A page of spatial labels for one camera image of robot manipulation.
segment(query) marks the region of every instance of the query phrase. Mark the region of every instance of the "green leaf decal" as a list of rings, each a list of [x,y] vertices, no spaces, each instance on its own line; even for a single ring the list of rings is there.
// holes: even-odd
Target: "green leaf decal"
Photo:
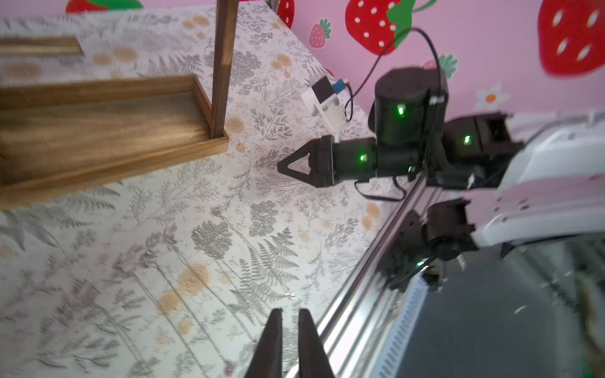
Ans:
[[[423,6],[421,6],[421,7],[418,7],[418,8],[416,8],[416,9],[414,9],[414,10],[412,11],[412,13],[421,12],[421,11],[423,11],[423,10],[427,9],[427,8],[430,8],[430,7],[432,7],[432,6],[433,6],[433,5],[434,5],[436,2],[437,2],[437,0],[429,0],[429,1],[428,1],[426,4],[424,4]]]
[[[330,39],[330,33],[332,32],[330,26],[332,26],[332,23],[327,18],[324,18],[319,21],[319,26],[324,30],[325,38]]]
[[[408,36],[409,33],[403,33],[404,30],[412,26],[412,10],[416,0],[402,0],[395,5],[391,10],[387,11],[387,18],[392,23],[397,25],[395,29],[395,48]]]
[[[143,8],[141,3],[137,0],[87,0],[91,4],[98,5],[100,7],[108,7],[112,9],[135,9]]]
[[[452,54],[443,54],[439,56],[439,65],[441,66],[441,69],[443,69],[443,71],[445,72],[445,75],[447,76],[448,80],[450,80],[458,69],[458,59],[456,59],[456,57]]]

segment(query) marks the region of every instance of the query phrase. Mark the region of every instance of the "aluminum rail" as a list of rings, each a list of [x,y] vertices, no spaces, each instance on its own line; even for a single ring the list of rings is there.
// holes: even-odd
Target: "aluminum rail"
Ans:
[[[369,354],[367,346],[378,339],[376,331],[396,318],[397,314],[391,314],[397,310],[394,304],[401,302],[404,295],[388,289],[386,277],[377,270],[378,264],[408,211],[424,214],[442,194],[441,189],[426,187],[423,174],[418,176],[407,198],[396,206],[324,313],[317,330],[336,376],[349,378],[357,374],[359,362]],[[297,375],[295,365],[285,377]]]

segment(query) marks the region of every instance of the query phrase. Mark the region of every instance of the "wooden board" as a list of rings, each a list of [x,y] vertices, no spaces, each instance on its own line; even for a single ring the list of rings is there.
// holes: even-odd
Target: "wooden board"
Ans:
[[[0,38],[0,56],[82,55],[75,37]]]
[[[195,76],[0,89],[0,209],[226,151],[204,97]]]

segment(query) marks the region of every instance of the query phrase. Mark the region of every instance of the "white seeds on strawberry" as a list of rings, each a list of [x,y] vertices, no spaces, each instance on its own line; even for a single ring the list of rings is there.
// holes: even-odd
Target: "white seeds on strawberry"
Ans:
[[[555,13],[555,16],[552,18],[552,27],[557,26],[561,22],[561,18],[563,18],[563,10]]]
[[[586,23],[587,28],[592,28],[597,22],[597,18],[599,17],[599,9],[595,9],[592,11],[590,16],[588,16],[588,22]]]
[[[569,42],[567,38],[561,41],[559,47],[557,47],[557,55],[561,55],[565,51],[565,48],[567,48],[567,42]]]
[[[588,52],[590,51],[590,48],[591,48],[590,45],[584,46],[584,48],[578,54],[577,61],[581,61],[582,59],[584,59],[588,55]]]

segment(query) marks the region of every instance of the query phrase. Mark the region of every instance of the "table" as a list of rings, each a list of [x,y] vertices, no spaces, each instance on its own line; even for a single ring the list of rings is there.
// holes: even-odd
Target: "table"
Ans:
[[[2,59],[0,84],[195,73],[211,93],[215,12],[7,21],[2,35],[72,34],[85,55]],[[300,100],[324,74],[264,2],[242,3],[227,153],[4,212],[0,375],[242,376],[274,307],[293,365],[297,309],[321,318],[391,211],[352,183],[319,190],[276,172],[328,133]],[[368,135],[366,119],[356,108],[342,137]]]

